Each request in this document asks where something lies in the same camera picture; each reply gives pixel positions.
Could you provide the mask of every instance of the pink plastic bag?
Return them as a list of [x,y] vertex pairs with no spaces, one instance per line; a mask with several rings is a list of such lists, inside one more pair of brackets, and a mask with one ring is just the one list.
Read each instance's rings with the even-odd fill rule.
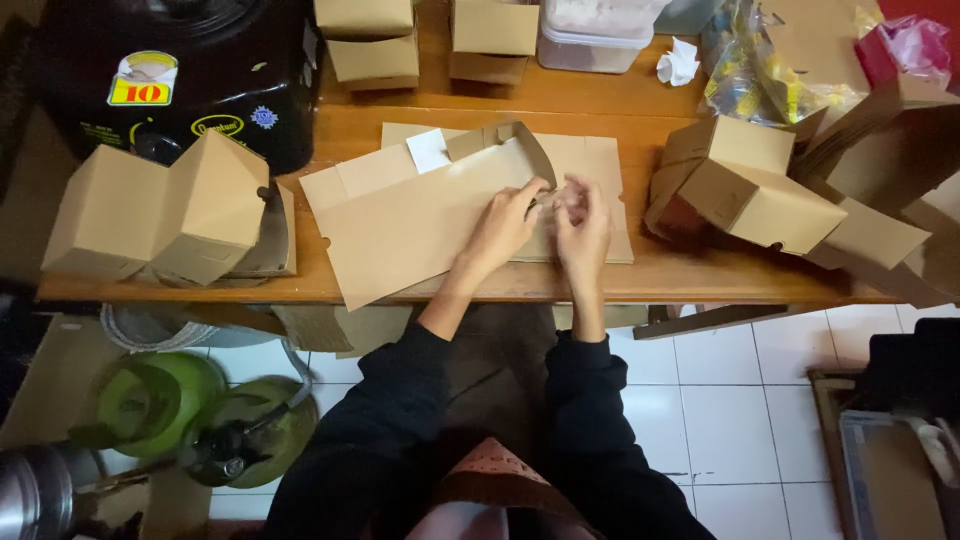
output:
[[946,26],[917,15],[888,20],[856,44],[856,54],[874,88],[897,73],[909,73],[946,90],[951,76],[947,32]]

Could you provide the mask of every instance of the black rice cooker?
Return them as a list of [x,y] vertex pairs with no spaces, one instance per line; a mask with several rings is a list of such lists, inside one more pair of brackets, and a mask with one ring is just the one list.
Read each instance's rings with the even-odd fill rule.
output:
[[81,159],[170,164],[216,130],[283,174],[313,152],[317,35],[306,0],[48,0],[31,80]]

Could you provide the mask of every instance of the black sweater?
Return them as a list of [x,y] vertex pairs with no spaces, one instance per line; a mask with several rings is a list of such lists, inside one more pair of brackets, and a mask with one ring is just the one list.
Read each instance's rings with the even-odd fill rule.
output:
[[[538,472],[608,538],[712,538],[635,444],[620,400],[626,363],[607,341],[558,336],[546,357],[549,458]],[[264,537],[358,538],[368,523],[379,524],[368,530],[374,538],[409,531],[445,473],[425,472],[418,456],[443,422],[449,351],[415,324],[360,359],[363,381],[327,412],[283,477]]]

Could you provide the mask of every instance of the crumpled tissue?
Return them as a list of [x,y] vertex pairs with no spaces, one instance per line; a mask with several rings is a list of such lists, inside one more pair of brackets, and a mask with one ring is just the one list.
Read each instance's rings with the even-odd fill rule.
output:
[[693,80],[700,63],[697,61],[697,46],[673,38],[673,50],[657,62],[657,78],[661,83],[683,86]]

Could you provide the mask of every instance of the tiled floor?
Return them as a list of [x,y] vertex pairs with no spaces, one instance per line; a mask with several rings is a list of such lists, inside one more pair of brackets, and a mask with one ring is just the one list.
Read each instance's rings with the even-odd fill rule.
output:
[[[612,349],[630,365],[625,414],[650,465],[681,486],[721,540],[839,539],[804,369],[862,365],[871,335],[912,331],[923,316],[960,317],[960,309],[841,307],[655,341],[614,329]],[[292,374],[277,343],[209,354],[230,382]],[[362,379],[356,359],[308,359],[322,382],[314,392],[322,413]],[[276,484],[217,489],[210,516],[262,519]]]

